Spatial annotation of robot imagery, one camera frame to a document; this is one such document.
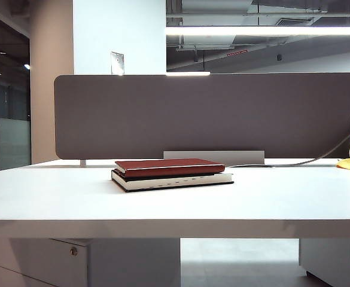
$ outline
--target stack of books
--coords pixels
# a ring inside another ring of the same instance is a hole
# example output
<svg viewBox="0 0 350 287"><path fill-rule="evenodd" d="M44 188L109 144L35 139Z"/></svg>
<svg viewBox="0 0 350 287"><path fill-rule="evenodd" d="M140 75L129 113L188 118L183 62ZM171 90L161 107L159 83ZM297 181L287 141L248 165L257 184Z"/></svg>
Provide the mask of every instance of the stack of books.
<svg viewBox="0 0 350 287"><path fill-rule="evenodd" d="M233 183L232 174L223 173L223 164L199 158L115 163L112 180L127 192Z"/></svg>

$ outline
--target ceiling light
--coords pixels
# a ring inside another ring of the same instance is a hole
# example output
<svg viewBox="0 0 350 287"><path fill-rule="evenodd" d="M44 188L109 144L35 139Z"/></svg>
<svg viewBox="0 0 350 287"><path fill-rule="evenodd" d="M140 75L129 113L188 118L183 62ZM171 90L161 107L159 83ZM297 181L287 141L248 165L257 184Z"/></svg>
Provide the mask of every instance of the ceiling light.
<svg viewBox="0 0 350 287"><path fill-rule="evenodd" d="M211 72L167 72L167 76L209 76Z"/></svg>
<svg viewBox="0 0 350 287"><path fill-rule="evenodd" d="M283 27L283 26L201 26L166 27L167 35L210 36L210 35L246 35L246 36L291 36L350 35L350 27Z"/></svg>

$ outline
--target white cabinet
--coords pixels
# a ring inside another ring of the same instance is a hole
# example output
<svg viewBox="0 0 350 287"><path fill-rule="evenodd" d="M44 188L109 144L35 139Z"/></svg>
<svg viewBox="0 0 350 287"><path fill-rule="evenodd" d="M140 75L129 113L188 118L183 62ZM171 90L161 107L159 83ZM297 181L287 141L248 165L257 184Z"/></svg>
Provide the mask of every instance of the white cabinet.
<svg viewBox="0 0 350 287"><path fill-rule="evenodd" d="M87 287L87 247L52 239L0 239L0 267L59 287Z"/></svg>
<svg viewBox="0 0 350 287"><path fill-rule="evenodd" d="M0 287L180 287L180 239L0 239L0 271Z"/></svg>
<svg viewBox="0 0 350 287"><path fill-rule="evenodd" d="M0 287L54 287L54 285L0 267Z"/></svg>
<svg viewBox="0 0 350 287"><path fill-rule="evenodd" d="M300 265L333 287L350 287L350 239L300 239Z"/></svg>

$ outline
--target gray floor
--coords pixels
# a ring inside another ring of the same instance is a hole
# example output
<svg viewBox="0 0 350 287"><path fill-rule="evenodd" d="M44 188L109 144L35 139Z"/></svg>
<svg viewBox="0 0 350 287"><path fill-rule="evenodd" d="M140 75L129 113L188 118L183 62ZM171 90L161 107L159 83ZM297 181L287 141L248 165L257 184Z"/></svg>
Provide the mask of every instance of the gray floor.
<svg viewBox="0 0 350 287"><path fill-rule="evenodd" d="M297 239L181 239L182 287L328 287L299 266Z"/></svg>

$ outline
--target cable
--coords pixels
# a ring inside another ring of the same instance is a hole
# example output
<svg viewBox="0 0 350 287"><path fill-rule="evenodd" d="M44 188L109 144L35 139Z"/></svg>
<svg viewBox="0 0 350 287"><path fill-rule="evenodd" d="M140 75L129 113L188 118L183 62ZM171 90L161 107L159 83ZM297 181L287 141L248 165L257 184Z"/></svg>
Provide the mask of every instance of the cable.
<svg viewBox="0 0 350 287"><path fill-rule="evenodd" d="M236 166L229 166L229 167L294 167L294 166L301 166L306 163L312 163L313 161L320 160L329 154L331 154L333 151L338 149L338 147L341 146L344 142L346 142L350 138L350 134L346 136L342 141L340 141L334 148L326 152L325 154L313 159L313 160L307 160L303 161L301 163L290 163L290 164L238 164Z"/></svg>

